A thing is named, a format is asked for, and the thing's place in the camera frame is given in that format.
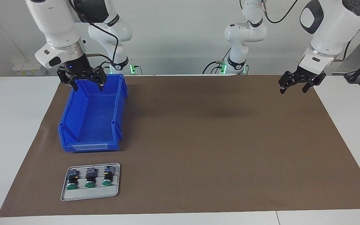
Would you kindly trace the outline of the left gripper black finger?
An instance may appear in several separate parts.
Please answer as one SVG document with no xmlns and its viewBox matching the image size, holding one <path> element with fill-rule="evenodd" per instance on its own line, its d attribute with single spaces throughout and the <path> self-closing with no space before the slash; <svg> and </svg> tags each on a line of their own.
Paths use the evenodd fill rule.
<svg viewBox="0 0 360 225">
<path fill-rule="evenodd" d="M 280 85 L 280 93 L 284 94 L 289 87 L 299 83 L 299 79 L 300 79 L 299 73 L 294 73 L 290 71 L 284 72 L 284 74 L 281 76 L 281 78 L 278 81 Z"/>
<path fill-rule="evenodd" d="M 319 75 L 316 75 L 315 77 L 314 74 L 304 75 L 306 84 L 302 88 L 302 92 L 307 93 L 307 91 L 309 91 L 314 86 L 320 85 L 325 77 L 326 77 L 326 73 L 324 71 L 322 71 Z"/>
</svg>

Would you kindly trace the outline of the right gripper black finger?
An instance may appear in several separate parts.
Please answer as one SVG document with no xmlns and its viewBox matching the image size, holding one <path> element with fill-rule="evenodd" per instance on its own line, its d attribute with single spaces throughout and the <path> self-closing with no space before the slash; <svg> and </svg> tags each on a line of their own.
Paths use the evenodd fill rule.
<svg viewBox="0 0 360 225">
<path fill-rule="evenodd" d="M 106 84 L 107 76 L 102 66 L 97 66 L 96 68 L 92 68 L 90 81 L 96 83 L 101 92 L 104 90 L 104 85 Z"/>
<path fill-rule="evenodd" d="M 77 76 L 66 71 L 64 67 L 57 69 L 57 75 L 62 84 L 66 84 L 71 87 L 75 92 L 78 91 L 78 85 L 76 84 Z"/>
</svg>

